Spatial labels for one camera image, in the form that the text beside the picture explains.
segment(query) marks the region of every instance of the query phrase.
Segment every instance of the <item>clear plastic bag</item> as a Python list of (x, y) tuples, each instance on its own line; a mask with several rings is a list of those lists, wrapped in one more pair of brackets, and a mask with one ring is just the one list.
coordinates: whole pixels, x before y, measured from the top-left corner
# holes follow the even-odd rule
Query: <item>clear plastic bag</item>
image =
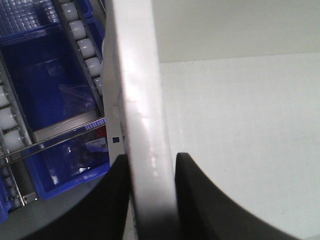
[(96, 107), (86, 84), (60, 84), (59, 89), (64, 100), (63, 114), (67, 118), (88, 112)]

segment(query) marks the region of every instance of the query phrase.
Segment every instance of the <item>white panel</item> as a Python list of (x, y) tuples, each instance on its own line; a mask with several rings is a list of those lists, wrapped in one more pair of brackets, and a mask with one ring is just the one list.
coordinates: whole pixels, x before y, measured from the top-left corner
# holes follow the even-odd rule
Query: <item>white panel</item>
[(172, 158), (188, 152), (241, 206), (320, 233), (320, 54), (160, 65)]
[(320, 51), (319, 0), (153, 0), (161, 62)]

